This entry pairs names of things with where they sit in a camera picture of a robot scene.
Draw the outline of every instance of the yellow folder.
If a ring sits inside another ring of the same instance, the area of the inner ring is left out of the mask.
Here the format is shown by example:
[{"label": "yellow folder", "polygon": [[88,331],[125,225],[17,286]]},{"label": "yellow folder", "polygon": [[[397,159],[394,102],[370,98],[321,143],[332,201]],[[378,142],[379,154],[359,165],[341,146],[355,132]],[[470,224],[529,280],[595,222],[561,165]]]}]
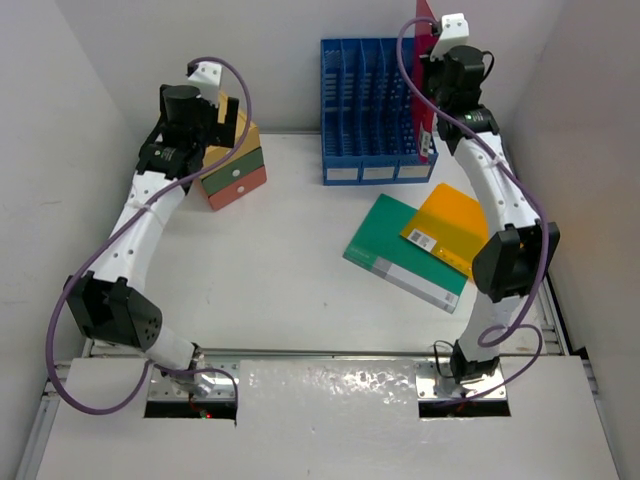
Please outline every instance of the yellow folder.
[{"label": "yellow folder", "polygon": [[471,263],[487,243],[489,227],[476,200],[441,183],[401,235],[472,278]]}]

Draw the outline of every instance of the orange drawer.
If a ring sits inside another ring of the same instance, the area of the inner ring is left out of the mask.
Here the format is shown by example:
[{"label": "orange drawer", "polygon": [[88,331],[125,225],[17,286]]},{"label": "orange drawer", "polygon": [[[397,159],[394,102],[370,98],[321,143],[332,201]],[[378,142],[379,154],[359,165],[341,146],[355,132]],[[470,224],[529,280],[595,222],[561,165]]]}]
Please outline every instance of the orange drawer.
[{"label": "orange drawer", "polygon": [[214,210],[220,210],[231,202],[246,195],[251,190],[255,190],[267,181],[267,169],[260,167],[257,170],[245,175],[237,182],[233,182],[228,187],[224,187],[217,193],[209,197],[209,204]]}]

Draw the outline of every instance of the green folder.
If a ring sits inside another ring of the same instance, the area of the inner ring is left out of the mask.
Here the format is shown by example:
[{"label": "green folder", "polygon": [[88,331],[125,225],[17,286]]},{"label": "green folder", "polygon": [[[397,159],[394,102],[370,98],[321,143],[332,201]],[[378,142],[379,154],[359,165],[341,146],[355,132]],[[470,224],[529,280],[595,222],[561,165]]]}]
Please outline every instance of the green folder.
[{"label": "green folder", "polygon": [[415,208],[380,195],[344,258],[452,313],[467,277],[400,235]]}]

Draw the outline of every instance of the white table surface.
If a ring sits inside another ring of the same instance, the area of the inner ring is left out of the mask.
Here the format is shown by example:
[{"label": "white table surface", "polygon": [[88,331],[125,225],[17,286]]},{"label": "white table surface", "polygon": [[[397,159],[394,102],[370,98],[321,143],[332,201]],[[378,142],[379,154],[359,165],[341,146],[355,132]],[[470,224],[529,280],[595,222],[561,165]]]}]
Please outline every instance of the white table surface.
[{"label": "white table surface", "polygon": [[[166,325],[206,348],[421,352],[460,336],[470,282],[449,314],[342,258],[381,193],[416,208],[442,182],[473,195],[442,143],[427,184],[325,187],[319,135],[261,141],[265,185],[219,212],[192,189],[168,222],[145,292]],[[524,331],[502,352],[535,348]]]},{"label": "white table surface", "polygon": [[[506,357],[512,375],[528,359]],[[73,361],[67,387],[95,407],[131,391],[142,359]],[[507,386],[510,417],[419,421],[413,364],[243,361],[238,426],[143,418],[145,395],[91,417],[61,403],[39,480],[614,480],[578,357],[542,357]]]}]

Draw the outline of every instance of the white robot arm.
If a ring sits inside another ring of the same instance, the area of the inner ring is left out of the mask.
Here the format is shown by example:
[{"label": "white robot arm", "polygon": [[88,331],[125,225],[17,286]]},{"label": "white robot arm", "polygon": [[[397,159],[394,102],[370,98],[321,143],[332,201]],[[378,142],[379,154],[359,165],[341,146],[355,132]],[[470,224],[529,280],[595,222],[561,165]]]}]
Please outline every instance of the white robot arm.
[{"label": "white robot arm", "polygon": [[[480,104],[480,86],[490,73],[482,52],[467,46],[469,26],[463,14],[445,15],[435,27],[437,43],[421,56],[422,93],[444,113],[468,127],[495,153],[495,160],[459,127],[439,119],[440,138],[471,181],[489,226],[489,242],[473,261],[478,296],[467,328],[454,346],[450,366],[457,383],[491,374],[498,365],[498,346],[479,345],[490,327],[506,326],[526,300],[541,252],[540,218],[526,196],[503,172],[510,171],[492,113]],[[560,233],[548,225],[548,262]]]},{"label": "white robot arm", "polygon": [[131,190],[113,231],[139,209],[147,213],[89,267],[68,298],[85,336],[133,347],[170,370],[191,369],[197,347],[163,324],[144,288],[164,226],[190,185],[168,191],[151,205],[147,201],[200,170],[209,145],[234,146],[238,100],[229,99],[225,121],[219,123],[221,76],[221,65],[201,62],[189,69],[187,85],[160,88],[160,119],[140,148]]}]

